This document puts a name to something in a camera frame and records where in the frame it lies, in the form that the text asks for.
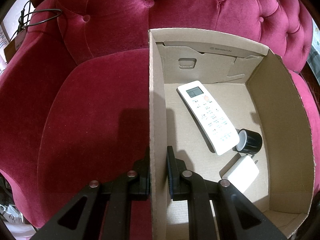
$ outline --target box handle cutout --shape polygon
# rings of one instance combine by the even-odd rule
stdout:
[[[193,69],[196,65],[196,58],[179,58],[180,69]]]

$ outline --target red velvet sofa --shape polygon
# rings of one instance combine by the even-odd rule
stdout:
[[[149,143],[148,29],[236,34],[283,58],[306,109],[320,189],[320,117],[299,72],[312,40],[299,0],[31,0],[63,15],[30,27],[0,77],[0,172],[41,227],[93,179],[115,179]],[[50,13],[33,15],[32,22]],[[151,239],[150,202],[134,203],[132,239]]]

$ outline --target brown cardboard piece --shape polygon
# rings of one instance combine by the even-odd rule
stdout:
[[[263,136],[254,157],[260,173],[244,195],[289,237],[310,208],[314,161],[308,119],[287,69],[267,46],[231,34],[166,28],[150,30],[149,37],[154,239],[188,238],[186,202],[168,200],[167,145],[188,169],[212,181],[240,157],[233,150],[213,153],[178,95],[179,85],[194,80],[204,84],[236,129]],[[186,68],[188,62],[195,64]]]

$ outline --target air conditioner remote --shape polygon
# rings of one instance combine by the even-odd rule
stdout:
[[[178,91],[197,118],[217,155],[224,154],[239,143],[235,127],[200,81],[181,85]]]

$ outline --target white power adapter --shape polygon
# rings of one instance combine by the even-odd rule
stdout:
[[[250,156],[242,156],[231,167],[230,170],[222,176],[223,179],[229,180],[241,193],[252,184],[259,174],[259,169]]]

